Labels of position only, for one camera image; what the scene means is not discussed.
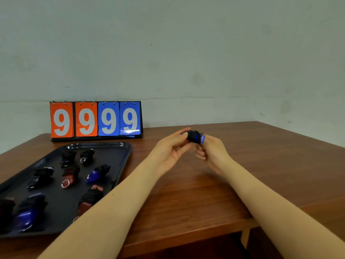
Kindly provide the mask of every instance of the forearm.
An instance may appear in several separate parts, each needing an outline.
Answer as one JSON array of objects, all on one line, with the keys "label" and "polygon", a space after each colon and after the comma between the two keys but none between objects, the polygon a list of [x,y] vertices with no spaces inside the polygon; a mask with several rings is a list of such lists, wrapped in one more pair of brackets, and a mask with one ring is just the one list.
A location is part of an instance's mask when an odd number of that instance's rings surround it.
[{"label": "forearm", "polygon": [[68,227],[40,259],[114,259],[129,228],[158,180],[145,161]]},{"label": "forearm", "polygon": [[345,244],[298,207],[229,160],[224,175],[286,259],[343,258]]}]

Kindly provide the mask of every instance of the gray wall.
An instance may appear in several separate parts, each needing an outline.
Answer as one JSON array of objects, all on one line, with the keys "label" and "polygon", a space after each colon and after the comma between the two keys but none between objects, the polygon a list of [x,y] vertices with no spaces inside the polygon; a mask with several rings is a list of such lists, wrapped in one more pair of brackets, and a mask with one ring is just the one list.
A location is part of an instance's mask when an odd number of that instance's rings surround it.
[{"label": "gray wall", "polygon": [[0,152],[50,131],[50,100],[345,146],[345,0],[2,0],[0,27]]}]

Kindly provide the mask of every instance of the number card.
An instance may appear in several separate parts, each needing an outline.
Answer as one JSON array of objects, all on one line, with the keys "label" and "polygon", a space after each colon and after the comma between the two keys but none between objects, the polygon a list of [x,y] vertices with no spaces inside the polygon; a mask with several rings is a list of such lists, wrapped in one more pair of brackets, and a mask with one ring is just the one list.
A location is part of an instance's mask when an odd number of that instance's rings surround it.
[{"label": "number card", "polygon": [[140,102],[120,102],[120,135],[141,134]]},{"label": "number card", "polygon": [[68,102],[50,103],[51,138],[74,136],[73,105]]},{"label": "number card", "polygon": [[120,135],[120,110],[117,102],[98,103],[98,135]]},{"label": "number card", "polygon": [[97,136],[97,103],[75,103],[75,134],[78,137]]}]

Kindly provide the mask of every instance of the orange number card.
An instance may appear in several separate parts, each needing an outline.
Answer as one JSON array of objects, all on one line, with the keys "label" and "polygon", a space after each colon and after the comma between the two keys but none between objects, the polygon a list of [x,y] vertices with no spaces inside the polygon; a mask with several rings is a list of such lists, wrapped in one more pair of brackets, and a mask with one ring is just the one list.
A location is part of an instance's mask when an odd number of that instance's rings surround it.
[{"label": "orange number card", "polygon": [[76,136],[97,136],[97,103],[75,102]]},{"label": "orange number card", "polygon": [[68,102],[50,103],[51,138],[73,137],[73,106]]}]

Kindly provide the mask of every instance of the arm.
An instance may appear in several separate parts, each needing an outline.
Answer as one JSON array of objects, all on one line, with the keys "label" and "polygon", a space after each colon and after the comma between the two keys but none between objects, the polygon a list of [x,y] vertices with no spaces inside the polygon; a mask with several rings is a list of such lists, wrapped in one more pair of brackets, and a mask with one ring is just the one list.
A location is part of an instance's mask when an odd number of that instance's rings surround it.
[{"label": "arm", "polygon": [[183,129],[158,142],[117,187],[68,227],[39,259],[114,259],[157,180],[191,148]]},{"label": "arm", "polygon": [[341,239],[232,160],[221,140],[206,136],[196,148],[197,157],[226,178],[284,258],[344,258]]}]

